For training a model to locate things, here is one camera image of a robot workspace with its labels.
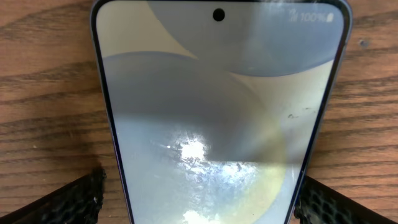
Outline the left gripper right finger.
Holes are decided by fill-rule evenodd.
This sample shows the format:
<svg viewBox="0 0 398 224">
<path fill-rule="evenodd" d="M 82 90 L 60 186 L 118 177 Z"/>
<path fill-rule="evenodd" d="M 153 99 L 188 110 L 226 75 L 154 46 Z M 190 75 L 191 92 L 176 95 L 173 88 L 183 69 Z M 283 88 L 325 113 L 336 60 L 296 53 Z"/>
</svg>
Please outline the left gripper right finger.
<svg viewBox="0 0 398 224">
<path fill-rule="evenodd" d="M 397 224 L 309 176 L 303 179 L 294 217 L 300 224 Z"/>
</svg>

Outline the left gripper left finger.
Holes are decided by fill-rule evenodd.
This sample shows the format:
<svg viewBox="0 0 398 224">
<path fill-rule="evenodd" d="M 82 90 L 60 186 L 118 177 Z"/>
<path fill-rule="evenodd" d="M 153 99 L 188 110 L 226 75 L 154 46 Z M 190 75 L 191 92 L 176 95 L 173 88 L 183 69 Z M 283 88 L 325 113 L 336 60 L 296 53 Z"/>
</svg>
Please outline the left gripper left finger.
<svg viewBox="0 0 398 224">
<path fill-rule="evenodd" d="M 103 206 L 105 170 L 89 174 L 1 217 L 1 224 L 96 224 Z"/>
</svg>

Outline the Samsung Galaxy smartphone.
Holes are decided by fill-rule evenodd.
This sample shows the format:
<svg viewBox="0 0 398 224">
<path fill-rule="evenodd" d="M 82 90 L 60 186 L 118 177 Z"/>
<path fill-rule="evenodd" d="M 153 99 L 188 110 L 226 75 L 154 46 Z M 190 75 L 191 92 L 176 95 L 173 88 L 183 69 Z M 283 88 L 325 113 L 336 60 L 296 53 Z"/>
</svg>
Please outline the Samsung Galaxy smartphone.
<svg viewBox="0 0 398 224">
<path fill-rule="evenodd" d="M 352 25 L 346 1 L 96 1 L 129 221 L 288 223 Z"/>
</svg>

